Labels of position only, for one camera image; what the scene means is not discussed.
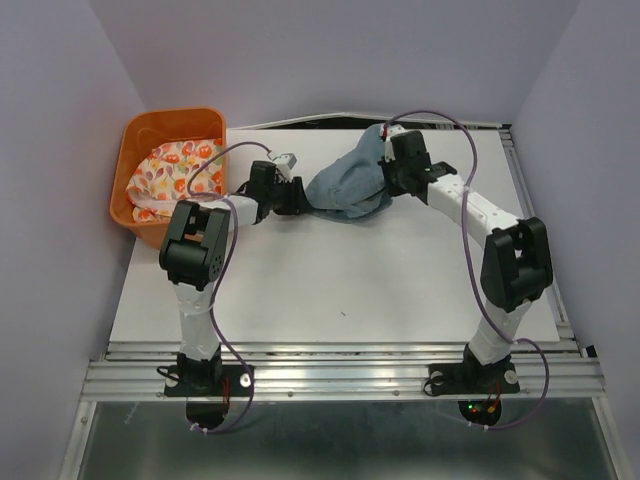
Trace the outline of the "blue denim skirt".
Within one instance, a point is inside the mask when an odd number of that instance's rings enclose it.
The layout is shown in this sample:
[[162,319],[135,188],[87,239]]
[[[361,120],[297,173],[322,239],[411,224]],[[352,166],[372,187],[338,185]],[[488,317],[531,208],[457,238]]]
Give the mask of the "blue denim skirt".
[[382,127],[368,127],[351,151],[310,181],[305,195],[312,215],[338,223],[356,223],[392,205],[378,164],[385,152]]

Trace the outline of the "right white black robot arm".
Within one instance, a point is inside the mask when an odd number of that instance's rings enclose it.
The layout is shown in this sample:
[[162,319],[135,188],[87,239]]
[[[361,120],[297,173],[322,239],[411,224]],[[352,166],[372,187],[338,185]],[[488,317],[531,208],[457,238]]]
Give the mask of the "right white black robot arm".
[[380,137],[384,154],[379,165],[388,193],[410,195],[449,218],[461,228],[465,252],[472,242],[482,249],[481,271],[470,275],[481,320],[461,362],[430,365],[426,393],[518,392],[511,348],[519,341],[525,314],[553,281],[545,224],[501,209],[452,166],[432,162],[420,132],[384,126]]

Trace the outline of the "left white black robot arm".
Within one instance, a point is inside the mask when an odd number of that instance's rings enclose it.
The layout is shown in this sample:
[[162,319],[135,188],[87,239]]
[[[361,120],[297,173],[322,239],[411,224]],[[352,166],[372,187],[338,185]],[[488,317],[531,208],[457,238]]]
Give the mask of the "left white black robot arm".
[[257,225],[269,214],[301,215],[309,210],[303,182],[292,175],[292,153],[255,161],[238,193],[213,200],[198,194],[176,204],[159,253],[177,297],[181,345],[176,363],[161,366],[169,397],[217,396],[240,383],[249,394],[251,378],[238,366],[225,367],[221,337],[212,321],[213,293],[231,256],[230,240],[244,226]]

